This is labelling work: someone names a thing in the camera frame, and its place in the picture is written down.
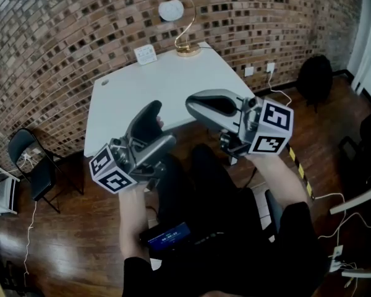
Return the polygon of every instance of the chair seat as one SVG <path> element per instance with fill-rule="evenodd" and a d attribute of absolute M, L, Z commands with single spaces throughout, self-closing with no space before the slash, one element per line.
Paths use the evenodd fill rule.
<path fill-rule="evenodd" d="M 32 199 L 40 200 L 55 185 L 55 166 L 48 157 L 44 157 L 30 172 Z"/>

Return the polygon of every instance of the yellow and black tape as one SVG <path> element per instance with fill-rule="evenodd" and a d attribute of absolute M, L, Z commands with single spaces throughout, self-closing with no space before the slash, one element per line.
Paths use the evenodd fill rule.
<path fill-rule="evenodd" d="M 310 185 L 310 183 L 309 183 L 309 181 L 308 181 L 308 179 L 305 175 L 305 172 L 304 172 L 304 169 L 302 168 L 301 163 L 299 162 L 298 158 L 296 157 L 296 154 L 294 153 L 293 149 L 291 148 L 291 146 L 288 143 L 286 144 L 286 148 L 289 151 L 291 159 L 293 160 L 293 162 L 296 164 L 296 166 L 298 168 L 299 176 L 302 178 L 302 180 L 304 181 L 305 186 L 307 187 L 309 197 L 311 197 L 312 200 L 315 200 L 315 196 L 313 195 L 313 192 L 312 192 L 312 187 L 311 187 L 311 185 Z"/>

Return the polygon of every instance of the person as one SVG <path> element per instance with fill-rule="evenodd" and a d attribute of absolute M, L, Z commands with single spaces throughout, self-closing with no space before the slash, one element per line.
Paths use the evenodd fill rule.
<path fill-rule="evenodd" d="M 139 234 L 148 228 L 144 184 L 120 193 L 124 297 L 311 296 L 322 282 L 327 254 L 313 230 L 307 193 L 276 155 L 248 155 L 284 209 L 273 243 L 264 236 L 253 192 L 239 189 L 207 145 L 191 153 L 192 182 L 168 155 L 157 185 L 160 223 L 187 221 L 199 234 L 220 234 L 163 259 L 152 271 Z"/>

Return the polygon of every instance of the black bag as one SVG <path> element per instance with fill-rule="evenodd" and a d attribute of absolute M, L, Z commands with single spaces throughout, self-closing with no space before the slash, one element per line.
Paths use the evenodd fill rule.
<path fill-rule="evenodd" d="M 306 60 L 297 79 L 297 89 L 307 100 L 307 105 L 315 105 L 327 99 L 333 84 L 333 70 L 324 55 Z"/>

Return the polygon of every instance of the black sleeve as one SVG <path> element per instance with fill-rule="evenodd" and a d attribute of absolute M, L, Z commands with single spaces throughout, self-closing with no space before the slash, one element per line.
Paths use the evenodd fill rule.
<path fill-rule="evenodd" d="M 312 296 L 324 279 L 329 260 L 317 239 L 305 202 L 284 210 L 275 244 L 280 270 L 278 289 L 293 296 Z"/>
<path fill-rule="evenodd" d="M 153 270 L 147 261 L 139 257 L 124 261 L 123 297 L 151 296 L 153 284 Z"/>

